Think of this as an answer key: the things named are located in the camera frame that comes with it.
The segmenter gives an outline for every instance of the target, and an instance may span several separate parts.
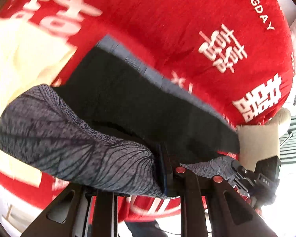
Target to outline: black cloth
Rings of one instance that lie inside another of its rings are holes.
[[[133,237],[168,237],[166,233],[160,229],[158,222],[126,222],[128,229]]]
[[[239,153],[237,134],[220,119],[165,93],[125,61],[94,47],[67,83],[54,90],[95,130],[163,142],[180,163]]]

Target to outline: black cable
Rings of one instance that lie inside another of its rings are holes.
[[[167,232],[167,231],[165,231],[165,230],[162,230],[162,229],[160,229],[160,228],[158,228],[160,231],[163,231],[163,232],[165,232],[165,233],[169,233],[169,234],[173,234],[173,235],[181,235],[181,234],[177,234],[177,233],[170,233],[170,232]]]

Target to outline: red screw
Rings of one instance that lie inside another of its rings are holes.
[[[221,182],[223,181],[223,178],[222,178],[221,176],[219,176],[219,175],[215,175],[215,176],[213,177],[213,180],[214,180],[214,182],[216,182],[216,183],[221,183]]]
[[[183,174],[183,173],[185,173],[185,167],[182,167],[182,166],[178,166],[176,169],[175,169],[175,171],[177,172],[177,173],[179,173],[179,174]]]

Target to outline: red t-shirt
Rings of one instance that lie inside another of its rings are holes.
[[[0,17],[77,46],[57,83],[110,35],[231,125],[268,121],[292,86],[290,30],[277,0],[9,0]]]

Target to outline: gray patterned sleeve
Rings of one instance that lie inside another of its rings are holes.
[[[91,129],[47,85],[31,88],[7,106],[0,118],[0,149],[66,181],[165,198],[154,179],[154,156],[145,146]],[[185,166],[198,175],[228,179],[230,159],[221,171],[216,160]]]

